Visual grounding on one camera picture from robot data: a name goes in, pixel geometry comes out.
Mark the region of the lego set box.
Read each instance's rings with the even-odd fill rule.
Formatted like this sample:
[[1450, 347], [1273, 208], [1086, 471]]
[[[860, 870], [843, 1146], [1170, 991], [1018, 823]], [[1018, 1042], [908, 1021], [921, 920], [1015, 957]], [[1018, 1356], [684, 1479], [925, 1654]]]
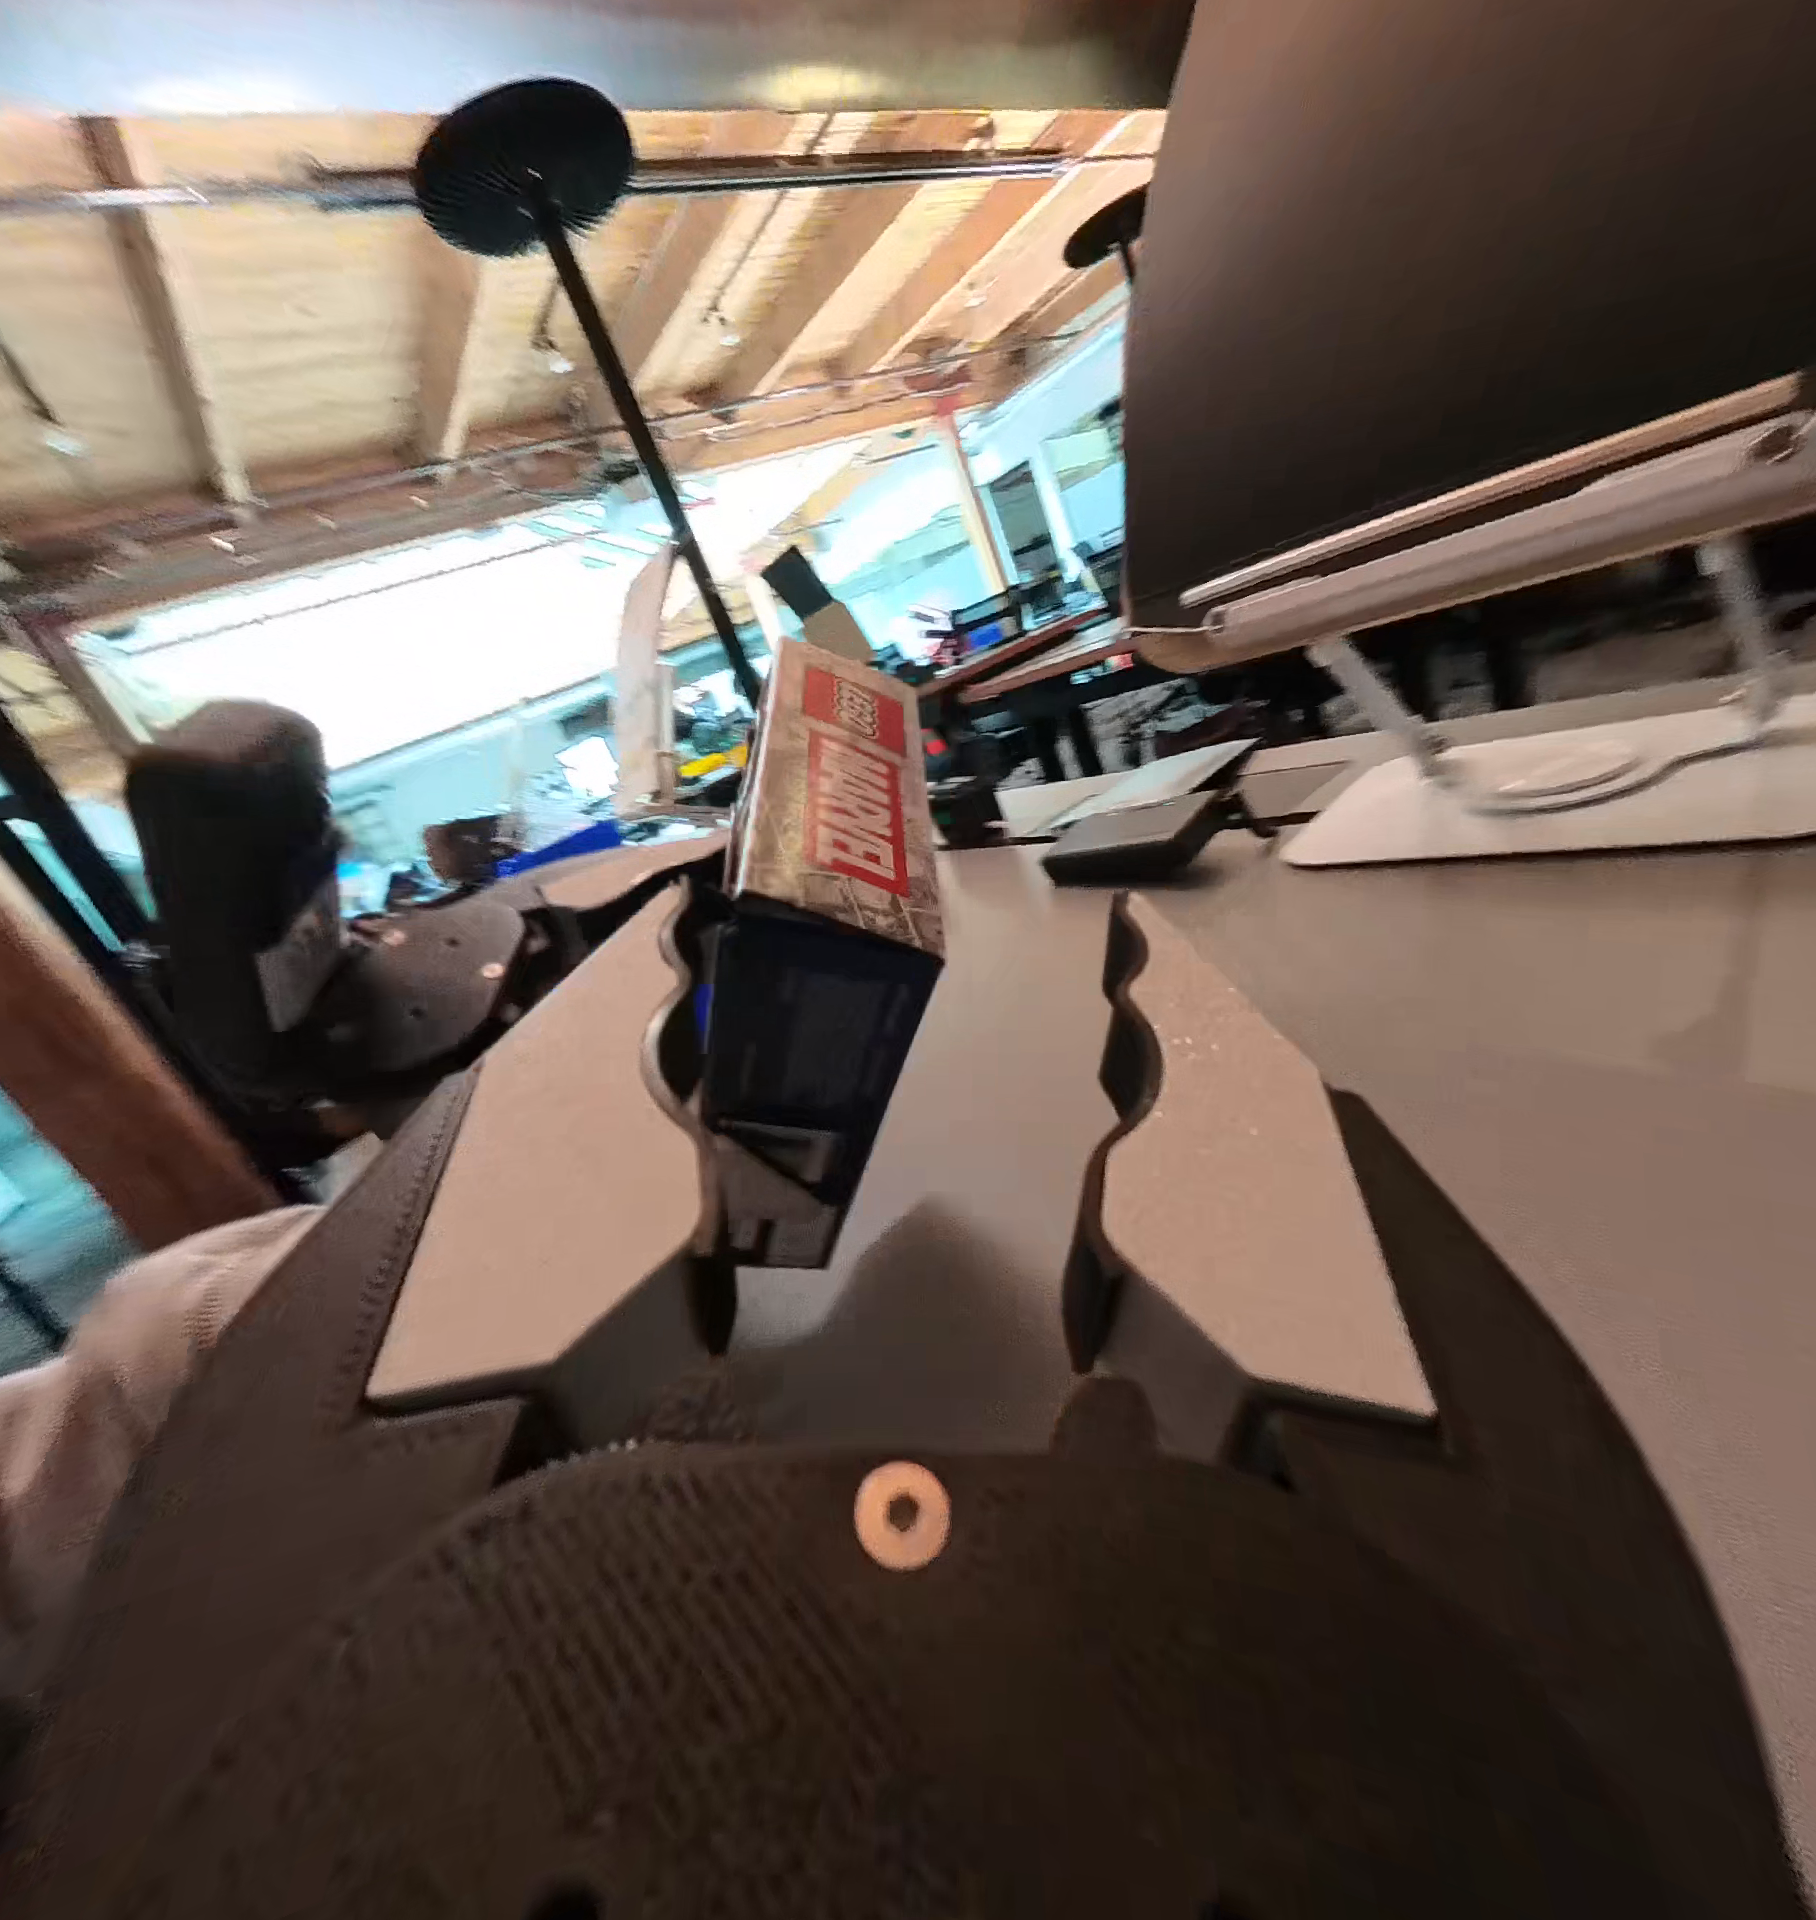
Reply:
[[697, 1119], [718, 1250], [829, 1265], [945, 967], [936, 829], [912, 687], [788, 547], [697, 987]]

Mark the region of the dark computer monitor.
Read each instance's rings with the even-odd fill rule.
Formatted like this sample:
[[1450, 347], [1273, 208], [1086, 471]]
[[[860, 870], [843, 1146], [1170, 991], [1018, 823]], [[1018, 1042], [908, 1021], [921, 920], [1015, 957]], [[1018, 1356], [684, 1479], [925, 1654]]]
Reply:
[[1816, 3], [1197, 3], [1125, 468], [1142, 629], [1816, 516]]

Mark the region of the person's left forearm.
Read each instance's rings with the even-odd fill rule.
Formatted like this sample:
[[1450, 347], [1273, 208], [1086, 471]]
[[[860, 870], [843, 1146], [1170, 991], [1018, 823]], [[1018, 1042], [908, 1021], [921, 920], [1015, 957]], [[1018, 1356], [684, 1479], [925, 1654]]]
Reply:
[[0, 1818], [59, 1637], [129, 1473], [178, 1391], [323, 1209], [120, 1267], [47, 1362], [0, 1377]]

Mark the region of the brown wooden panel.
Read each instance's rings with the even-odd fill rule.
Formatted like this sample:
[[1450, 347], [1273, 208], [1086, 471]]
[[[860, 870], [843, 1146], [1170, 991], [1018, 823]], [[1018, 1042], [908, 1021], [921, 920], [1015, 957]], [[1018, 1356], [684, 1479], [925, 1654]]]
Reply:
[[140, 1250], [283, 1209], [4, 866], [0, 1091]]

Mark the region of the silver laptop stand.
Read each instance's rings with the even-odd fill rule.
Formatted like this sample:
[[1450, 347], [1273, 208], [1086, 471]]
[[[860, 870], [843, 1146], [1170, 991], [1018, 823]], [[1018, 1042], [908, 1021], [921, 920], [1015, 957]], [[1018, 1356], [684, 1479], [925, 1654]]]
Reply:
[[1400, 757], [1353, 778], [1280, 860], [1353, 870], [1816, 841], [1816, 693], [1790, 688], [1783, 648], [1816, 617], [1816, 547], [1808, 524], [1790, 536], [1696, 553], [1739, 666], [1714, 708], [1452, 750], [1353, 638], [1309, 648]]

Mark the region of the black rectangular hub box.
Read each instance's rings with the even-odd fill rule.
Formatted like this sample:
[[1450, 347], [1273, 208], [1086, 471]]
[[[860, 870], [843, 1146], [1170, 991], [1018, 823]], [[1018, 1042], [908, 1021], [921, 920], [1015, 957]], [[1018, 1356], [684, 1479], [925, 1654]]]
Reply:
[[1088, 814], [1042, 854], [1054, 885], [1133, 890], [1185, 875], [1225, 814], [1207, 794]]

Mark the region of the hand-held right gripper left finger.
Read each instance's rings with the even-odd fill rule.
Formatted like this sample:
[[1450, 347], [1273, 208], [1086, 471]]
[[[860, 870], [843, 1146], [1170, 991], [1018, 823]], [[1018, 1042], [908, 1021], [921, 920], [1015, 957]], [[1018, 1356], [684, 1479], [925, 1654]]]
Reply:
[[651, 897], [478, 1066], [366, 1405], [651, 1413], [709, 1356], [714, 1194], [659, 1042], [693, 885]]

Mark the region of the flat grey tablet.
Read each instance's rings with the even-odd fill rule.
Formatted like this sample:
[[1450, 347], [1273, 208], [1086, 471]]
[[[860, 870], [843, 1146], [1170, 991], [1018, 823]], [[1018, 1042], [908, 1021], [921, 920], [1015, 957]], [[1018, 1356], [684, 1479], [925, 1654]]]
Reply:
[[1255, 757], [1258, 741], [1239, 736], [1212, 750], [1157, 757], [1128, 773], [1049, 784], [1007, 784], [995, 794], [1006, 843], [1054, 841], [1092, 817], [1185, 803], [1231, 787]]

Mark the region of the black pole with round disc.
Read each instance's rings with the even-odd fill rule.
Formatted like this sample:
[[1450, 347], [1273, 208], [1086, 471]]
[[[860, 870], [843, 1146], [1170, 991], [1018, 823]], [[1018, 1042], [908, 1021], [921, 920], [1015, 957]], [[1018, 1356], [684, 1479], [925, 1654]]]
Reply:
[[606, 94], [571, 79], [527, 79], [480, 94], [442, 116], [417, 150], [413, 183], [421, 214], [448, 249], [478, 261], [511, 261], [535, 249], [550, 255], [617, 423], [666, 516], [670, 553], [697, 589], [741, 694], [758, 708], [763, 680], [741, 641], [679, 486], [574, 249], [580, 234], [606, 222], [624, 200], [633, 170], [627, 116]]
[[1086, 214], [1066, 240], [1061, 264], [1070, 274], [1088, 274], [1097, 267], [1119, 267], [1125, 284], [1137, 287], [1137, 244], [1146, 226], [1149, 186], [1133, 186], [1106, 207]]

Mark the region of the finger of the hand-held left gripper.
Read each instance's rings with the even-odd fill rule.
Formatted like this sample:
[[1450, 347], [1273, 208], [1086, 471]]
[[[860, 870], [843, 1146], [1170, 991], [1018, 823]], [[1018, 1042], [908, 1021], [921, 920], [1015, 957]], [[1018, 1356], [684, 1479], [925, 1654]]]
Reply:
[[545, 906], [590, 915], [627, 902], [636, 890], [670, 882], [679, 870], [724, 854], [724, 833], [693, 833], [562, 860], [545, 866]]

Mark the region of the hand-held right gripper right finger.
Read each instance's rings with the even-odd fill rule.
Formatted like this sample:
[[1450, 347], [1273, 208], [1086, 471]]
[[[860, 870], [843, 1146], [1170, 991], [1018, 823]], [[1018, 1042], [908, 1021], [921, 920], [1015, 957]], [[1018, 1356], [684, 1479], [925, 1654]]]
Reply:
[[1434, 1422], [1322, 1070], [1146, 896], [1115, 896], [1061, 1319], [1155, 1422]]

